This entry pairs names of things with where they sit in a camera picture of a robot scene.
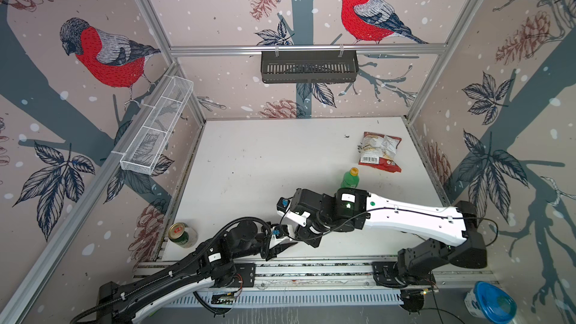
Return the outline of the black hanging basket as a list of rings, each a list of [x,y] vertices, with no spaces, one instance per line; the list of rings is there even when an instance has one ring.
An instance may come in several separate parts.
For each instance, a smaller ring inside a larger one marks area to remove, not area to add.
[[[261,80],[266,84],[353,83],[359,72],[356,51],[263,52]]]

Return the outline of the green plastic bottle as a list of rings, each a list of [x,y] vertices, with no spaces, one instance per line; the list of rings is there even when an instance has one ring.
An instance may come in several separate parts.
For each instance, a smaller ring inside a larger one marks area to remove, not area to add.
[[[343,175],[342,182],[340,184],[341,188],[357,188],[359,185],[359,176],[350,175],[350,170],[345,172]]]

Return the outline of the green tin can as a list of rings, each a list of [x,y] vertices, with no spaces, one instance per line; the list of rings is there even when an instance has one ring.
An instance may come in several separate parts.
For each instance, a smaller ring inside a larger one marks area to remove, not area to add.
[[[185,223],[174,223],[168,231],[168,239],[180,248],[191,248],[197,243],[197,232]]]

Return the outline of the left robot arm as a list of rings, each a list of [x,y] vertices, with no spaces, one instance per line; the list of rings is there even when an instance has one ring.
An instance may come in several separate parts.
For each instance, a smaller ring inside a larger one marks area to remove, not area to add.
[[[184,259],[144,279],[99,289],[98,304],[76,315],[72,323],[141,323],[163,306],[205,288],[225,287],[237,275],[235,259],[259,255],[271,260],[295,242],[293,228],[258,217],[240,217],[202,242]]]

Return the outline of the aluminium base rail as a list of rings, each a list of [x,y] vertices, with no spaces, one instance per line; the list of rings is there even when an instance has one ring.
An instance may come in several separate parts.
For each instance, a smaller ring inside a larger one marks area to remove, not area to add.
[[[237,259],[238,266],[254,264],[251,277],[254,290],[324,290],[324,289],[372,289],[374,262],[391,262],[392,256],[369,256],[335,259],[281,259],[266,262],[259,258]],[[493,272],[485,269],[465,269],[444,265],[433,271],[427,280],[420,280],[411,289],[471,288],[477,281],[498,285]]]

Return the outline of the blue lidded container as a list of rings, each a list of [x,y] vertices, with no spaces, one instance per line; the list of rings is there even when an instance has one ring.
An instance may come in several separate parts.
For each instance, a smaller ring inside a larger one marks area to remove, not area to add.
[[[493,284],[478,281],[466,294],[464,304],[473,317],[491,323],[506,324],[513,321],[518,306],[514,299]]]

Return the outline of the red snack bag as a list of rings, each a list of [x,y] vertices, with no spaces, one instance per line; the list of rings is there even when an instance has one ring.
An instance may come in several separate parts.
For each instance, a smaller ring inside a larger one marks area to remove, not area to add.
[[[388,173],[400,173],[402,169],[395,161],[395,156],[402,139],[381,133],[364,132],[358,147],[359,165],[373,167]]]

